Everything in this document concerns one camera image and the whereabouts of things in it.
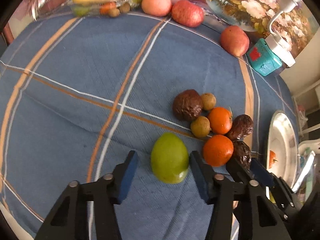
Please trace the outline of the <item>dark wrinkled passion fruit front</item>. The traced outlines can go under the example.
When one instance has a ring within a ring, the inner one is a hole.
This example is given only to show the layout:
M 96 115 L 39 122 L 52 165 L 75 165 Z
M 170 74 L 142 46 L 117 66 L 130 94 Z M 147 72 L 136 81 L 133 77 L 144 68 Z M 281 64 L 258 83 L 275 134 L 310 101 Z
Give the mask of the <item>dark wrinkled passion fruit front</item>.
M 233 142 L 233 154 L 232 159 L 237 160 L 246 170 L 249 171 L 251 166 L 251 149 L 249 146 L 241 141 L 234 141 Z

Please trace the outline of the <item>green pear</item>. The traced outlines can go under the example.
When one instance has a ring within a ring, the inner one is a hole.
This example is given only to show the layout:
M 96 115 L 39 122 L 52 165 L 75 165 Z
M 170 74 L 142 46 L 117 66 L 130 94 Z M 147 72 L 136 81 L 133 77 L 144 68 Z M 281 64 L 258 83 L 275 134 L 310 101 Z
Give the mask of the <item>green pear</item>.
M 153 146 L 150 164 L 158 180 L 167 184 L 181 183 L 188 174 L 187 147 L 174 133 L 163 133 Z

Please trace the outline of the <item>brown longan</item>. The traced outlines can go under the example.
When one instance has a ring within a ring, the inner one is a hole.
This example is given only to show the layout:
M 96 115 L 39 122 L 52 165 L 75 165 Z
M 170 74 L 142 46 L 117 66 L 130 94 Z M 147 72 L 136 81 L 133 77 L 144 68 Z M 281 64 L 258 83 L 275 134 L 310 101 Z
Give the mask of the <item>brown longan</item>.
M 204 93 L 201 95 L 203 110 L 210 111 L 216 105 L 216 97 L 212 93 Z
M 190 130 L 197 138 L 206 137 L 210 131 L 210 121 L 205 116 L 199 116 L 190 124 Z

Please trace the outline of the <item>tangerine with stem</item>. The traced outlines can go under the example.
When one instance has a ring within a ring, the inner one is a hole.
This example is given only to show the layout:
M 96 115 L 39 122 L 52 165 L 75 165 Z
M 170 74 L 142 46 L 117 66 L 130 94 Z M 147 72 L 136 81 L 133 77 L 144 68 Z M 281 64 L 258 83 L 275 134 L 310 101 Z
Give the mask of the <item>tangerine with stem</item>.
M 213 108 L 207 116 L 210 127 L 215 134 L 227 134 L 233 123 L 232 112 L 223 107 Z

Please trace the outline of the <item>large stainless steel bowl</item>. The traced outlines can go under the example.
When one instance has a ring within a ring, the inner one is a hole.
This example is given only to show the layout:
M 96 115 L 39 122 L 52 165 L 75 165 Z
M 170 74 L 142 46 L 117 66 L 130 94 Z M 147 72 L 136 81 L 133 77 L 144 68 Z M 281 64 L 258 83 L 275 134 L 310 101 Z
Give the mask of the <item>large stainless steel bowl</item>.
M 268 168 L 269 152 L 276 154 L 277 162 Z M 271 118 L 267 144 L 266 144 L 266 169 L 268 172 L 281 177 L 293 187 L 296 181 L 298 167 L 298 148 L 293 125 L 283 111 L 276 111 Z

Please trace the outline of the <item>blue plaid tablecloth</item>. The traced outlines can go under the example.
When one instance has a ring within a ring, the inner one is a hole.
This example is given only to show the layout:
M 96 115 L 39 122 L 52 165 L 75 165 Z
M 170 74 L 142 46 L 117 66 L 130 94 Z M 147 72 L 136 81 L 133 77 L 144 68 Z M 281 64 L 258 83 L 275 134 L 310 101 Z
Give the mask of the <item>blue plaid tablecloth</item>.
M 193 176 L 168 185 L 150 167 L 165 132 L 202 149 L 174 117 L 174 97 L 194 89 L 234 115 L 252 110 L 258 152 L 275 111 L 296 122 L 284 80 L 260 76 L 218 39 L 208 26 L 188 30 L 139 12 L 60 12 L 30 23 L 1 55 L 1 202 L 17 223 L 35 236 L 70 181 L 93 181 L 135 150 L 137 172 L 116 207 L 123 239 L 204 239 L 212 208 Z

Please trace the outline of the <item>teal house-shaped tin box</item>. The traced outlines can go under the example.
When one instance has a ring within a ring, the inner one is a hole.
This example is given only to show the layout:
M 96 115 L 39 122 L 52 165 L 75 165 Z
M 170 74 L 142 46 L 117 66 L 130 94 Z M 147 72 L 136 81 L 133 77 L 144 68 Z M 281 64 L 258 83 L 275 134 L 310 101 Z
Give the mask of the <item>teal house-shaped tin box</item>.
M 281 59 L 269 48 L 266 41 L 260 38 L 246 53 L 251 67 L 263 77 L 268 76 L 282 66 Z

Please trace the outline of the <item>large red apple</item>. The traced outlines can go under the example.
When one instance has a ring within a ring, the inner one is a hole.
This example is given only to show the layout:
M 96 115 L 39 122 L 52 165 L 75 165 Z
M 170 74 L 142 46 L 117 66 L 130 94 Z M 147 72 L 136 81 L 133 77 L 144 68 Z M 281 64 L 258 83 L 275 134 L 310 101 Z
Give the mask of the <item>large red apple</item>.
M 243 56 L 249 48 L 249 38 L 238 26 L 228 26 L 220 35 L 220 45 L 235 57 Z

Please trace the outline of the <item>middle red apple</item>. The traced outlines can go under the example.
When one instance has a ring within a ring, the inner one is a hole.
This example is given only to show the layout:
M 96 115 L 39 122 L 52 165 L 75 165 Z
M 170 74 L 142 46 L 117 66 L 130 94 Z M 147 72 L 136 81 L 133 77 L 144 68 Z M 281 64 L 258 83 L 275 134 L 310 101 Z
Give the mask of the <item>middle red apple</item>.
M 176 2 L 171 9 L 172 19 L 180 25 L 196 28 L 204 21 L 204 11 L 201 7 L 181 0 Z

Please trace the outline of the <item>small pink peach apple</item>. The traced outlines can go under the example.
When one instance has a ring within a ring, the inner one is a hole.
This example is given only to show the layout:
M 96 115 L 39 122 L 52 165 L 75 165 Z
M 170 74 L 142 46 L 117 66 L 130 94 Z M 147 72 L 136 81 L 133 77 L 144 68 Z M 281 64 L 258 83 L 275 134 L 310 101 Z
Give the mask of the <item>small pink peach apple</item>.
M 148 15 L 164 17 L 171 11 L 172 2 L 171 0 L 142 0 L 141 7 Z

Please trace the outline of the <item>floral still life painting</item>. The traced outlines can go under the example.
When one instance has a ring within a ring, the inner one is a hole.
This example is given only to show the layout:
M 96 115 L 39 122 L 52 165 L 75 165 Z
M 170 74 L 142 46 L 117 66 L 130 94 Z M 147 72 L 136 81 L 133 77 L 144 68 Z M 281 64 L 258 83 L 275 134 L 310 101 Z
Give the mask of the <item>floral still life painting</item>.
M 268 22 L 280 10 L 280 0 L 190 0 L 207 8 L 208 14 L 220 20 L 253 32 L 257 37 L 269 34 Z M 314 37 L 319 23 L 302 0 L 297 1 L 290 12 L 283 12 L 272 24 L 289 44 L 293 57 L 300 52 Z

